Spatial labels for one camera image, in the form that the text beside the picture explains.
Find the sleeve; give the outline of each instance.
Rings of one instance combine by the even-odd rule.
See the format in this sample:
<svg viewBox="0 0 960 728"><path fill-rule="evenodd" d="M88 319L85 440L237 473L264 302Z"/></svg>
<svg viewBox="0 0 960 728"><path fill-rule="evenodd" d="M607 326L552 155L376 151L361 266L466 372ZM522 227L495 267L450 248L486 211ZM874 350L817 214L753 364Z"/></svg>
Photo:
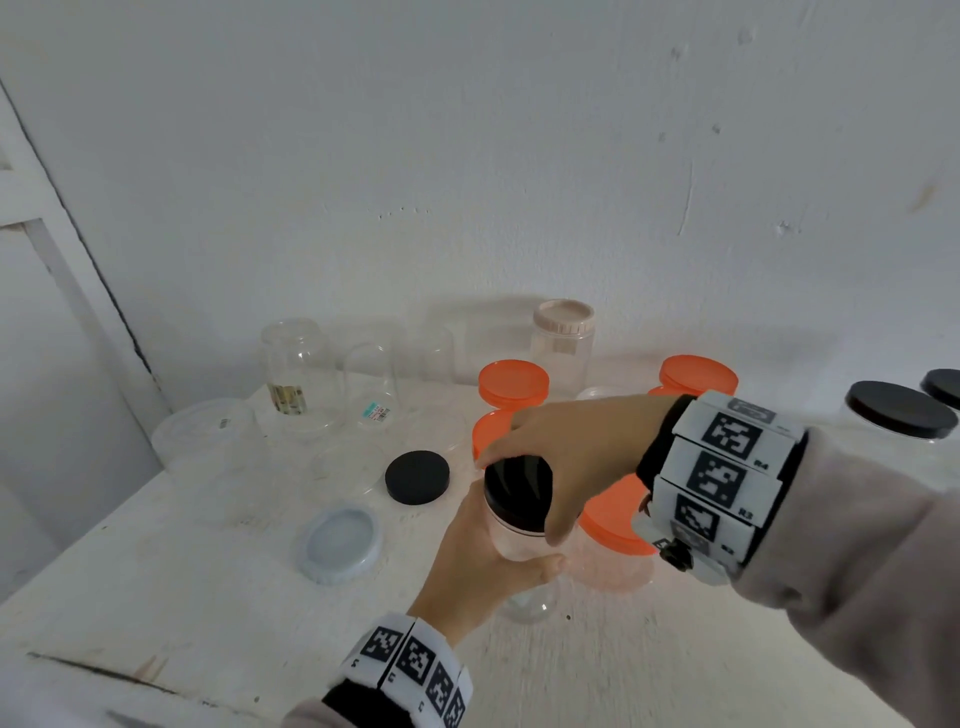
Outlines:
<svg viewBox="0 0 960 728"><path fill-rule="evenodd" d="M390 614L350 651L324 699L300 703L281 728L457 728L472 696L444 636Z"/></svg>
<svg viewBox="0 0 960 728"><path fill-rule="evenodd" d="M734 588L918 726L960 725L960 494L837 449L803 462Z"/></svg>

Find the door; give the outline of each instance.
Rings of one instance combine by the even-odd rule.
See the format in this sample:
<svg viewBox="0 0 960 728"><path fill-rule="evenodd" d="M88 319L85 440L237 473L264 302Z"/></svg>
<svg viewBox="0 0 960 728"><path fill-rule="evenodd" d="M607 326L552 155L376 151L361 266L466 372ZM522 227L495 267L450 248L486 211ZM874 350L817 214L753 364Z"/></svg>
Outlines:
<svg viewBox="0 0 960 728"><path fill-rule="evenodd" d="M0 487L64 548L158 471L30 238L0 229Z"/></svg>

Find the left hand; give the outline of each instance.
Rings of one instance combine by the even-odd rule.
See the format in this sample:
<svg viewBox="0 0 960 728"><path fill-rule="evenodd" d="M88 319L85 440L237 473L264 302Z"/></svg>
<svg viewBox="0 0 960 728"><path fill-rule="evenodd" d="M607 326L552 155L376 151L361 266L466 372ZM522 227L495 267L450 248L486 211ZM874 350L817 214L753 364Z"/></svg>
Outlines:
<svg viewBox="0 0 960 728"><path fill-rule="evenodd" d="M456 645L509 597L552 581L564 568L561 554L509 561L493 546L487 528L483 480L470 486L447 527L433 567L407 612Z"/></svg>

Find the tabletop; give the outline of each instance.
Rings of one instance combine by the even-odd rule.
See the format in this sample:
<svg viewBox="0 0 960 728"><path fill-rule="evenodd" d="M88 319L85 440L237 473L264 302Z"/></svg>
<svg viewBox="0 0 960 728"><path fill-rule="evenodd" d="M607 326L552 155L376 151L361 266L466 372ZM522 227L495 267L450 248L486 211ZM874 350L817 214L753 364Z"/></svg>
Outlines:
<svg viewBox="0 0 960 728"><path fill-rule="evenodd" d="M265 391L251 402L271 431ZM467 436L490 410L466 385L453 408ZM380 443L388 456L404 450L392 430ZM275 451L299 464L311 446L276 440ZM0 657L44 664L49 681L78 671L152 700L215 706L238 725L276 725L324 692L378 616L413 600L476 476L466 437L447 459L450 487L433 503L400 505L382 487L365 496L384 526L383 555L337 586L300 574L293 543L343 494L289 473L257 492L211 494L161 473L0 606ZM561 590L549 619L494 617L458 648L475 686L465 728L906 725L783 614L659 560L653 582L631 594L567 577Z"/></svg>

